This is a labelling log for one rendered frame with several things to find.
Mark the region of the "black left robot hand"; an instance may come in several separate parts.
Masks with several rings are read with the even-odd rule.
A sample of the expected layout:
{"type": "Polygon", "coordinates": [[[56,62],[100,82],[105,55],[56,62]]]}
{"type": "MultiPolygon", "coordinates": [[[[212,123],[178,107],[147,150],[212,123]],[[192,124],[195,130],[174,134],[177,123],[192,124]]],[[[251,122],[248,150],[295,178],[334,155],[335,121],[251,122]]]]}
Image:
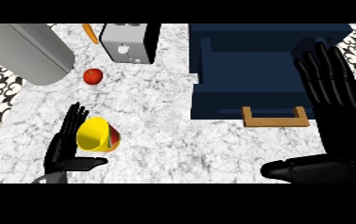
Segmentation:
{"type": "Polygon", "coordinates": [[[90,171],[105,165],[103,157],[77,157],[77,133],[88,111],[79,104],[69,106],[59,132],[54,134],[44,155],[44,173],[60,171],[90,171]]]}

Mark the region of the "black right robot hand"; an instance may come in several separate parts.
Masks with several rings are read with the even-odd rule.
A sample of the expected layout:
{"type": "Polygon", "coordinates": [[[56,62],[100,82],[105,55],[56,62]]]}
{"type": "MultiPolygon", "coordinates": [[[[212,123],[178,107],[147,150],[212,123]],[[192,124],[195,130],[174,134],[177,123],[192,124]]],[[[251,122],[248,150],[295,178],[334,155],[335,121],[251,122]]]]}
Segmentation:
{"type": "Polygon", "coordinates": [[[294,65],[313,106],[325,154],[264,164],[264,178],[291,184],[356,184],[356,78],[337,46],[317,42],[294,65]]]}

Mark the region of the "yellow cup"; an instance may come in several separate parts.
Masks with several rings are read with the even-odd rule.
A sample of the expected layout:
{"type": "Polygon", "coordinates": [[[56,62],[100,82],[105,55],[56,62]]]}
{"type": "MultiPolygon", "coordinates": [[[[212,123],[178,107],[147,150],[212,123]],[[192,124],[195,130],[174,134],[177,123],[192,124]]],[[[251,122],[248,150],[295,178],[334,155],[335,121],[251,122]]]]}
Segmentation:
{"type": "Polygon", "coordinates": [[[87,152],[112,152],[121,136],[102,117],[87,119],[77,132],[77,145],[87,152]]]}

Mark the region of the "navy blue open drawer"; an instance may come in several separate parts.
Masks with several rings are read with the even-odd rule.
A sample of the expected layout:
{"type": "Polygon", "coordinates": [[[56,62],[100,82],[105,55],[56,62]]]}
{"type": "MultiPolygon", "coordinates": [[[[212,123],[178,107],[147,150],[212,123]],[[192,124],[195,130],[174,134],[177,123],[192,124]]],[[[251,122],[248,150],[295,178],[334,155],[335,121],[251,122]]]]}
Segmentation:
{"type": "Polygon", "coordinates": [[[289,118],[297,106],[313,118],[294,60],[350,33],[348,24],[190,24],[190,118],[238,120],[245,106],[255,118],[289,118]]]}

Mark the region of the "red tomato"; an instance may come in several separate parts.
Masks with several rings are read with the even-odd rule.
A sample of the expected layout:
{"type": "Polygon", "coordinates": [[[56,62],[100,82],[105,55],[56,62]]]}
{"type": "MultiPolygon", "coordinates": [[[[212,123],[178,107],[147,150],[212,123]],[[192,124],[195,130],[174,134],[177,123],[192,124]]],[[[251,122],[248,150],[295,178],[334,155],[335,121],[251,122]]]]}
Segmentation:
{"type": "Polygon", "coordinates": [[[88,85],[97,85],[103,79],[103,72],[99,69],[88,69],[82,73],[82,80],[88,85]]]}

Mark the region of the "large grey rounded appliance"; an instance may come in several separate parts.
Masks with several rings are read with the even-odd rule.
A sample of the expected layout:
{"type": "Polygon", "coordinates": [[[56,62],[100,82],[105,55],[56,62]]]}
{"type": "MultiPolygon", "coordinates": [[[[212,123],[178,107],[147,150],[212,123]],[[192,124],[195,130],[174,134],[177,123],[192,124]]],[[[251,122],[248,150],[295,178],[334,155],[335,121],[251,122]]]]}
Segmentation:
{"type": "Polygon", "coordinates": [[[74,69],[75,55],[47,24],[0,24],[0,65],[37,86],[74,69]]]}

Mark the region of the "silver toaster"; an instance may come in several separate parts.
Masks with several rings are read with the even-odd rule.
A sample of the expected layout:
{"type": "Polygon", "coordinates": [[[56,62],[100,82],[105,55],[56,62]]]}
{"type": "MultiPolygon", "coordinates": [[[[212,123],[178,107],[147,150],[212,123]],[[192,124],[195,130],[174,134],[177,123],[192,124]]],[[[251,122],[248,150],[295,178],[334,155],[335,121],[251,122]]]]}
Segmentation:
{"type": "Polygon", "coordinates": [[[115,63],[153,64],[161,24],[105,24],[100,43],[115,63]]]}

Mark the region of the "orange carrot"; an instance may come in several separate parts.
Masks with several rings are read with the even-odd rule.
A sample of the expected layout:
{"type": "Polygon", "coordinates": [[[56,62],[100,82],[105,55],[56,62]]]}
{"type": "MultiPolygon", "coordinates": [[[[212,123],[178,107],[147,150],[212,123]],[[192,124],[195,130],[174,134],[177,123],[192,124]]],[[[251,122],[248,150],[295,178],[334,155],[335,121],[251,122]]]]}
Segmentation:
{"type": "Polygon", "coordinates": [[[93,42],[94,44],[97,44],[99,41],[97,41],[97,37],[96,37],[96,34],[94,34],[94,32],[93,32],[93,29],[91,29],[90,24],[82,24],[82,30],[84,30],[84,33],[85,33],[85,35],[88,36],[91,42],[93,42]]]}

